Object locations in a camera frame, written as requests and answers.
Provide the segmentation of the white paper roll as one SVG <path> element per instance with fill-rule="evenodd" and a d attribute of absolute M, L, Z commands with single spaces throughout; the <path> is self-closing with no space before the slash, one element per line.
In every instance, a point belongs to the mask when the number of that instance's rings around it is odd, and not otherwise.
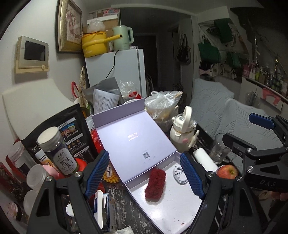
<path fill-rule="evenodd" d="M 193 156 L 198 163 L 200 163 L 204 169 L 209 172 L 216 172 L 218 167 L 213 162 L 211 157 L 207 154 L 207 152 L 203 148 L 199 148 L 193 152 Z"/>

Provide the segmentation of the cream cartoon water bottle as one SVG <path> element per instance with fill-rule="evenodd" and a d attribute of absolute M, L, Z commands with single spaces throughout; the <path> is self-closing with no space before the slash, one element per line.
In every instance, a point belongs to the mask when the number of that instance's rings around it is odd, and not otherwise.
<path fill-rule="evenodd" d="M 192 117 L 192 108 L 186 106 L 182 114 L 174 116 L 169 136 L 170 141 L 178 152 L 182 153 L 194 147 L 199 130 L 196 130 L 197 122 Z"/>

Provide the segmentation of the white cabinet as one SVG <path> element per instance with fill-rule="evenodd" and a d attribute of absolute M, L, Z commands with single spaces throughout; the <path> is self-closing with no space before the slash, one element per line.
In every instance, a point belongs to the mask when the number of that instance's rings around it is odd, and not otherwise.
<path fill-rule="evenodd" d="M 256 93 L 254 107 L 264 110 L 269 116 L 276 114 L 287 118 L 287 99 L 254 79 L 242 76 L 238 101 L 248 105 L 248 93 Z"/>

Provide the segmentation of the clear glass cup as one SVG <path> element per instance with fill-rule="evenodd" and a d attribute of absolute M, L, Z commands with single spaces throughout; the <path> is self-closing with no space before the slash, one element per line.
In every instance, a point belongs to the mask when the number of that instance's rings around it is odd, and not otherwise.
<path fill-rule="evenodd" d="M 229 163 L 233 160 L 233 157 L 228 156 L 231 152 L 231 149 L 223 145 L 223 143 L 216 143 L 212 147 L 209 156 L 215 164 L 219 165 L 223 162 Z"/>

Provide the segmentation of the open lilac gift box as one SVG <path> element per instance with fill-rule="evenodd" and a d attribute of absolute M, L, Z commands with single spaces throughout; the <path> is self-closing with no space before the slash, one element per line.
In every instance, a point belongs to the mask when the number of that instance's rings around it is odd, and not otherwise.
<path fill-rule="evenodd" d="M 161 233 L 183 233 L 201 205 L 189 183 L 180 184 L 174 171 L 180 153 L 145 111 L 144 99 L 94 114 L 102 145 L 128 192 Z M 163 194 L 157 202 L 145 198 L 151 170 L 165 171 Z"/>

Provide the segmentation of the red apple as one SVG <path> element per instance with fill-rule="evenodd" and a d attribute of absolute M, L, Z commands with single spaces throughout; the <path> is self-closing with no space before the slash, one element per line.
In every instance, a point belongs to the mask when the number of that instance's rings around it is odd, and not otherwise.
<path fill-rule="evenodd" d="M 217 169 L 216 174 L 220 178 L 235 179 L 238 176 L 238 170 L 233 165 L 223 165 Z"/>

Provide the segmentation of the blue white medicine box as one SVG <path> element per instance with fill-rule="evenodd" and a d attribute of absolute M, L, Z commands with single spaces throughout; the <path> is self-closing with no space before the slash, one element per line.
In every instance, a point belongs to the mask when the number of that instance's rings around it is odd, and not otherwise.
<path fill-rule="evenodd" d="M 109 231 L 108 194 L 97 190 L 94 195 L 94 218 L 101 230 Z"/>

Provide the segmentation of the red fluffy scrunchie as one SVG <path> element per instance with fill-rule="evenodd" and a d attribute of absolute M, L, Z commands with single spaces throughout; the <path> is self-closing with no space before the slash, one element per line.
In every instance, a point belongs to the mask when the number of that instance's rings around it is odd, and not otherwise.
<path fill-rule="evenodd" d="M 145 199 L 147 201 L 157 202 L 160 200 L 165 187 L 166 173 L 162 169 L 153 168 L 148 185 L 145 188 Z"/>

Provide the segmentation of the black snack pouch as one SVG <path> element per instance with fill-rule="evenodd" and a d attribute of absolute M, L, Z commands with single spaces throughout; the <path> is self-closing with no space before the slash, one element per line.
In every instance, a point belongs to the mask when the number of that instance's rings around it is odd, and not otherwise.
<path fill-rule="evenodd" d="M 34 159 L 37 158 L 37 153 L 42 151 L 37 139 L 43 131 L 50 127 L 58 128 L 74 158 L 90 163 L 98 156 L 81 107 L 79 104 L 75 104 L 45 120 L 21 141 Z"/>

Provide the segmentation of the dark tea jar white lid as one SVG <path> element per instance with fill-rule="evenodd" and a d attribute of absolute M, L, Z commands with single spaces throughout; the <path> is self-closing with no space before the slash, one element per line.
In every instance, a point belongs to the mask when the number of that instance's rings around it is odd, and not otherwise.
<path fill-rule="evenodd" d="M 44 130 L 38 136 L 37 143 L 64 176 L 72 175 L 78 170 L 79 165 L 57 127 Z"/>

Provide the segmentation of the grey leaf pattern cushion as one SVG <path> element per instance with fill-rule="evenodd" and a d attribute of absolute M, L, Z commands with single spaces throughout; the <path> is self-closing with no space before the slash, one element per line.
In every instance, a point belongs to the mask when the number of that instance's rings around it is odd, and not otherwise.
<path fill-rule="evenodd" d="M 224 106 L 234 93 L 220 82 L 195 79 L 190 106 L 197 124 L 214 138 L 220 126 Z"/>

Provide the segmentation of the clear plastic food bag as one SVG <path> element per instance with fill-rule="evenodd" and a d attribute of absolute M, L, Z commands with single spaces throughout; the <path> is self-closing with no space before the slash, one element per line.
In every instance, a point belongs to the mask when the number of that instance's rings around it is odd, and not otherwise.
<path fill-rule="evenodd" d="M 152 91 L 145 99 L 145 110 L 161 128 L 169 129 L 171 119 L 179 112 L 178 102 L 182 94 L 182 91 Z"/>

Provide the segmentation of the clear jar white lid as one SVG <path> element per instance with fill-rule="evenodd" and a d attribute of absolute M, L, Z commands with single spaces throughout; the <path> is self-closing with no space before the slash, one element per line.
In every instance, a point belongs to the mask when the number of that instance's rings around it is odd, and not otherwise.
<path fill-rule="evenodd" d="M 42 184 L 48 176 L 50 176 L 50 174 L 47 172 L 47 170 L 41 165 L 37 164 L 34 165 L 28 172 L 26 183 L 32 190 L 39 192 Z"/>

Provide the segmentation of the grey plastic mailer bag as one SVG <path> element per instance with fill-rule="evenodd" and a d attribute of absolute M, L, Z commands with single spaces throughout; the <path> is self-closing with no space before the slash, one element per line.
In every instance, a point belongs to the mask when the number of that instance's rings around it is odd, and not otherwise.
<path fill-rule="evenodd" d="M 100 81 L 85 89 L 84 97 L 93 106 L 94 114 L 109 110 L 124 103 L 120 88 L 114 77 Z"/>

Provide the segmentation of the woven round mat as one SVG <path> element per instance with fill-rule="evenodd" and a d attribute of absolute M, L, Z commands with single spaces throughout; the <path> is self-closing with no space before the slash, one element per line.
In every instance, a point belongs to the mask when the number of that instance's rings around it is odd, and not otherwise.
<path fill-rule="evenodd" d="M 86 89 L 86 73 L 85 68 L 82 66 L 81 72 L 80 72 L 80 80 L 79 80 L 79 98 L 80 98 L 80 105 L 81 107 L 86 108 L 86 99 L 83 94 L 83 90 Z"/>

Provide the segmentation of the white foam board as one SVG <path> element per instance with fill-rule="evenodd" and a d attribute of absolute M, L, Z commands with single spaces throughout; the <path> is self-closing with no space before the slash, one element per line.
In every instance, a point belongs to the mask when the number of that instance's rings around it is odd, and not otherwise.
<path fill-rule="evenodd" d="M 51 78 L 16 85 L 2 96 L 9 122 L 20 140 L 48 118 L 74 105 Z"/>

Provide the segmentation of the green tote bag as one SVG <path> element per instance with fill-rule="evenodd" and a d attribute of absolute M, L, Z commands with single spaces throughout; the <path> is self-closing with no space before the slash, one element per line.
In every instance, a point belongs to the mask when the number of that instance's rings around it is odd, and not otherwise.
<path fill-rule="evenodd" d="M 212 64 L 220 63 L 221 56 L 217 47 L 212 46 L 205 35 L 202 35 L 201 43 L 198 43 L 201 59 L 207 60 Z"/>

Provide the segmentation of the white mini fridge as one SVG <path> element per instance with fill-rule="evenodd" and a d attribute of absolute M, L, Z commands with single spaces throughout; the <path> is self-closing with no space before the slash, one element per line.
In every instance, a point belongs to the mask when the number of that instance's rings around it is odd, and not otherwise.
<path fill-rule="evenodd" d="M 139 94 L 147 96 L 143 49 L 109 52 L 86 58 L 85 63 L 91 86 L 114 77 L 117 82 L 133 82 Z"/>

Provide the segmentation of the yellow saucepan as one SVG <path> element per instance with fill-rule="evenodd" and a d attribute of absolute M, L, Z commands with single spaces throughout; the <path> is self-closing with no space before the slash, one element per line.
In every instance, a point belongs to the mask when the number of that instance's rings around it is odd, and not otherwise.
<path fill-rule="evenodd" d="M 102 55 L 109 52 L 109 42 L 119 39 L 120 35 L 108 37 L 106 31 L 80 34 L 82 50 L 85 58 Z"/>

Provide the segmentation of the pale green electric kettle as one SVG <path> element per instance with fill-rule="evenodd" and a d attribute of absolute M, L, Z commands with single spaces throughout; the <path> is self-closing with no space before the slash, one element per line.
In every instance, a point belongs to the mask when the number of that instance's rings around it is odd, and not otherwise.
<path fill-rule="evenodd" d="M 120 35 L 119 39 L 114 40 L 114 50 L 129 50 L 131 44 L 134 42 L 133 29 L 125 25 L 120 25 L 112 28 L 113 35 Z"/>

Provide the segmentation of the gold framed picture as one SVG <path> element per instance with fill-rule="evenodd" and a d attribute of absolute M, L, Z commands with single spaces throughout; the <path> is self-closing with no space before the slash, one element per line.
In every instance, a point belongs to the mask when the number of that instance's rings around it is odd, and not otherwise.
<path fill-rule="evenodd" d="M 74 1 L 58 1 L 56 10 L 56 45 L 59 53 L 82 51 L 82 10 Z"/>

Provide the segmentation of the wall intercom monitor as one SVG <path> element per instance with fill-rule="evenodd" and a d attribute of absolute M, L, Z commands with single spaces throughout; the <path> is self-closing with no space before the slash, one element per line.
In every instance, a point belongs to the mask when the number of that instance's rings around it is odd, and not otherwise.
<path fill-rule="evenodd" d="M 49 71 L 47 43 L 20 36 L 16 45 L 15 73 L 41 73 Z"/>

